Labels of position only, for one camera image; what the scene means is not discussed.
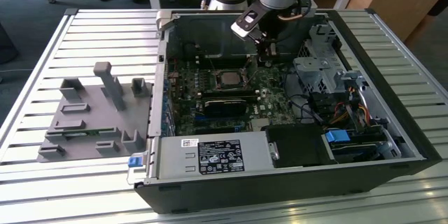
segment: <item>floor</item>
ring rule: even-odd
[[[162,0],[164,8],[198,8],[200,0]],[[20,52],[19,57],[0,65],[0,123],[8,115],[23,85],[46,49],[67,8],[132,9],[150,8],[132,0],[0,0],[0,22]],[[448,88],[448,10],[436,18],[422,39],[411,48],[440,83]]]

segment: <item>blue connector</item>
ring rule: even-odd
[[[143,157],[130,157],[128,168],[143,167]]]
[[[327,141],[331,142],[348,142],[350,137],[346,130],[334,130],[326,133]]]

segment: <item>metal bracket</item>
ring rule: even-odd
[[[159,31],[166,31],[170,27],[174,26],[172,23],[172,11],[171,10],[160,10],[156,15],[156,25]]]

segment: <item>motherboard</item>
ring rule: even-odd
[[[267,67],[254,56],[220,61],[202,55],[172,60],[167,72],[178,136],[260,131],[296,122],[283,64]]]

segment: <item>barcode sticker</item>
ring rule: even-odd
[[[180,142],[182,147],[198,147],[199,139],[183,139]]]

